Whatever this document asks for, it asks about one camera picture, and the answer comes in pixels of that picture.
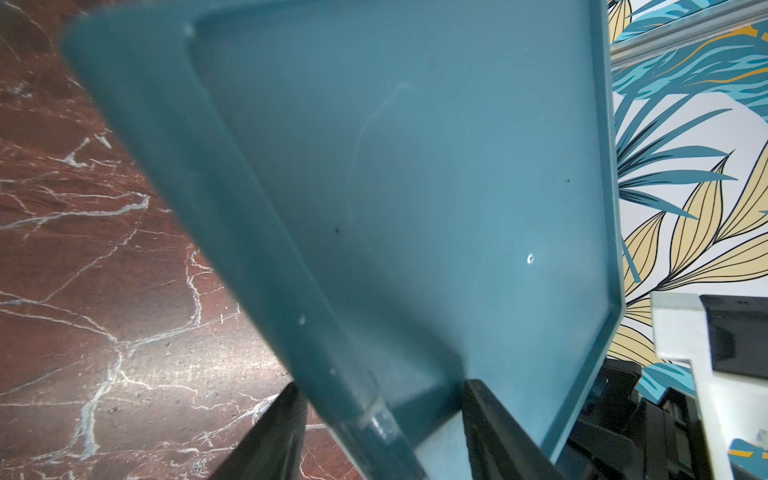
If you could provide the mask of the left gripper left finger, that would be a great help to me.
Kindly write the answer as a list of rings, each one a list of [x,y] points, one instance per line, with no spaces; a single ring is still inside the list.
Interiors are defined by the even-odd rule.
[[[306,396],[289,383],[209,479],[297,479],[307,411]]]

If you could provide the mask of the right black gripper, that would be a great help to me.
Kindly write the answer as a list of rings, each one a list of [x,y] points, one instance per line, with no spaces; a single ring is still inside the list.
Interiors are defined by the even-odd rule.
[[[636,390],[639,365],[607,359],[556,462],[567,479],[711,479],[694,397]]]

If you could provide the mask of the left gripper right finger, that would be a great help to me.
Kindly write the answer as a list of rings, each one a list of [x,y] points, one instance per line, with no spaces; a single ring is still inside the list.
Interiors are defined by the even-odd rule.
[[[480,380],[462,387],[462,420],[473,479],[548,479],[549,460]]]

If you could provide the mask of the teal drawer cabinet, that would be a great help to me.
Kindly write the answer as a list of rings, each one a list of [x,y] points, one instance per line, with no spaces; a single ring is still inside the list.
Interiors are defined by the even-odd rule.
[[[61,48],[366,478],[468,478],[467,379],[560,456],[624,307],[604,2],[128,2]]]

